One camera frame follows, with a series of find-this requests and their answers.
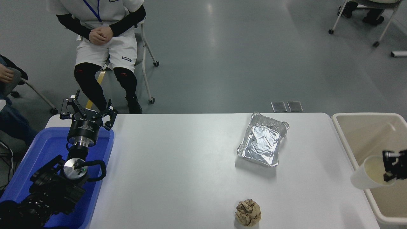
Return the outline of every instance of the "aluminum foil tray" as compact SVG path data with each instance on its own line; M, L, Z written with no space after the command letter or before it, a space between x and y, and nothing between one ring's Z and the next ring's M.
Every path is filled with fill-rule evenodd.
M274 167L278 165L278 150L287 135L289 125L275 119L252 114L245 137L237 149L239 157Z

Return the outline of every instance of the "metal plate on floor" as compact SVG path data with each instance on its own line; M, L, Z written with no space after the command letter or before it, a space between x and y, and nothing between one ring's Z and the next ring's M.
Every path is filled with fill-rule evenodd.
M273 107L274 112L286 112L287 108L285 107L284 102L272 102L271 106Z
M300 101L289 101L287 103L290 111L303 111Z

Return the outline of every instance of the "brown paper ball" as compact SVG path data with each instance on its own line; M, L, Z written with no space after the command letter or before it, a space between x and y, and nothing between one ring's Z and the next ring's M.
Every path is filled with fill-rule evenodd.
M236 219L245 227L252 227L261 219L260 207L252 199L240 201L236 209Z

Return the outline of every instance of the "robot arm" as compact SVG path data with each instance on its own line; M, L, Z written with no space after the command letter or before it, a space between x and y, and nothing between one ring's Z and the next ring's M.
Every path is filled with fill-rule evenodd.
M0 203L0 229L41 229L54 214L70 214L75 205L86 192L82 186L106 176L106 165L102 160L86 161L89 147L96 144L99 129L110 130L114 124L117 111L111 107L102 112L84 109L77 101L76 95L65 98L61 109L61 119L72 119L67 141L72 144L68 149L68 158L61 155L46 163L30 178L33 182L29 192L21 203L7 200ZM71 114L67 106L72 106ZM103 123L102 118L110 116ZM100 165L102 175L90 178L88 166Z
M383 151L383 162L386 173L383 175L384 181L407 178L407 149L398 153L394 151Z

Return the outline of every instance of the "caster wheel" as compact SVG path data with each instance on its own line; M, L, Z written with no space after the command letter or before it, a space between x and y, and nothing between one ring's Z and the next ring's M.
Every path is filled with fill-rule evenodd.
M58 114L58 110L57 110L56 108L51 108L51 109L50 109L50 113L51 113L52 115L56 115L56 114Z
M18 98L20 97L20 93L16 92L16 91L12 91L10 92L11 96L13 96L14 98Z

